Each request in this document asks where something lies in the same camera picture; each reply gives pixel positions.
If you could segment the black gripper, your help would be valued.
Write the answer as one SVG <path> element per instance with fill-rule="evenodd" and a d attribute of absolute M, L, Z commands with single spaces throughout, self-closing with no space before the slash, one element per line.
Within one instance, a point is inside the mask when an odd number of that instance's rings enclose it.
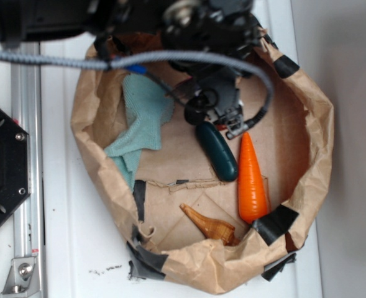
<path fill-rule="evenodd" d="M 236 87 L 238 74 L 230 68 L 207 68 L 194 72 L 190 82 L 184 117 L 187 123 L 199 125 L 209 119 L 214 125 L 224 127 L 229 140 L 247 130 L 244 124 L 240 91 Z"/>

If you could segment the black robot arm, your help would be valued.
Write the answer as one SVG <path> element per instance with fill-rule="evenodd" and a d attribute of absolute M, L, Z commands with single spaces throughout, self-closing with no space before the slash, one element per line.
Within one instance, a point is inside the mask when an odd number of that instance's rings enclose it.
<path fill-rule="evenodd" d="M 137 71 L 145 62 L 167 61 L 190 75 L 190 90 L 165 92 L 185 108 L 186 121 L 209 117 L 232 139 L 259 123 L 273 88 L 265 73 L 245 62 L 259 46 L 260 24 L 252 1 L 0 1 L 0 43 L 44 42 L 95 36 L 95 63 L 80 68 Z M 266 86 L 263 106 L 244 119 L 235 86 L 240 76 Z"/>

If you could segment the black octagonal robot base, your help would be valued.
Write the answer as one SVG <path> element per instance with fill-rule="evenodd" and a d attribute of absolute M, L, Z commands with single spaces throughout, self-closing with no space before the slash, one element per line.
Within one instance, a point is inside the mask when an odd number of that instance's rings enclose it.
<path fill-rule="evenodd" d="M 0 227 L 29 196 L 29 134 L 0 109 Z"/>

